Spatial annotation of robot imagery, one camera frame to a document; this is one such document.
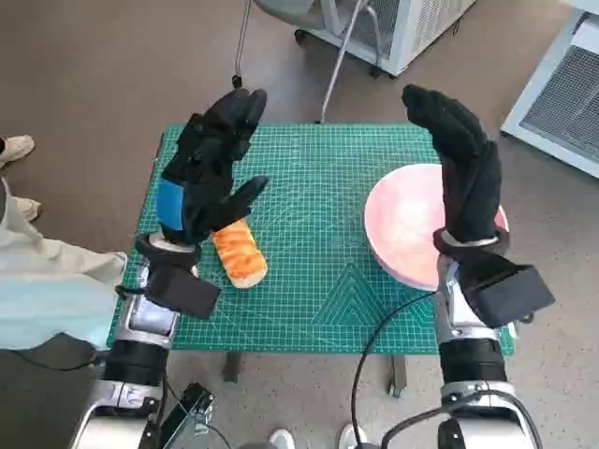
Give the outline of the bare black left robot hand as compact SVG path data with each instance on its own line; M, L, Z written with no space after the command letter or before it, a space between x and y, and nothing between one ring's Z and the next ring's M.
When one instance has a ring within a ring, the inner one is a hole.
M251 213L269 177L234 190L233 165L248 153L267 99L263 89L238 88L190 116L157 186L156 216L168 241L198 245Z

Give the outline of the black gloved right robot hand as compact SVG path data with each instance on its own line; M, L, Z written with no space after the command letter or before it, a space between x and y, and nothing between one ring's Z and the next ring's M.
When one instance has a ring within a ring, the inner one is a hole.
M498 237L502 166L498 147L459 100L408 84L402 91L409 122L426 129L442 165L445 230L459 243Z

